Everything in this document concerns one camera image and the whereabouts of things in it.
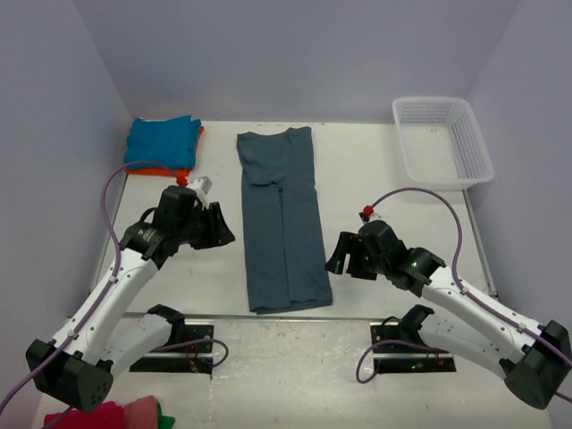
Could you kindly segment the grey-blue t-shirt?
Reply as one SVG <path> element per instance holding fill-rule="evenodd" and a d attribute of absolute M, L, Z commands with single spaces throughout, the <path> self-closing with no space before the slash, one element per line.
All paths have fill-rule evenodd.
<path fill-rule="evenodd" d="M 330 306 L 311 128 L 242 133 L 237 152 L 250 311 Z"/>

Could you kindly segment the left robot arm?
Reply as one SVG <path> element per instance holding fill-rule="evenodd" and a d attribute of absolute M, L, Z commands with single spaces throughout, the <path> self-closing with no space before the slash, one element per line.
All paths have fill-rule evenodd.
<path fill-rule="evenodd" d="M 108 273 L 50 341 L 33 341 L 26 360 L 35 387 L 85 413 L 95 411 L 114 379 L 154 350 L 175 351 L 186 340 L 185 317 L 151 307 L 123 336 L 111 337 L 131 302 L 180 247 L 195 250 L 235 240 L 206 178 L 171 185 L 119 240 Z"/>

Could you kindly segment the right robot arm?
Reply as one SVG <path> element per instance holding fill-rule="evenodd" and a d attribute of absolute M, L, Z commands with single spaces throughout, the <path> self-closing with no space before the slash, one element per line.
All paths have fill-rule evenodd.
<path fill-rule="evenodd" d="M 409 248 L 381 220 L 340 233 L 325 265 L 333 274 L 375 280 L 425 299 L 381 335 L 370 349 L 448 352 L 500 377 L 526 405 L 545 409 L 571 370 L 567 329 L 504 307 L 462 279 L 425 248 Z"/>

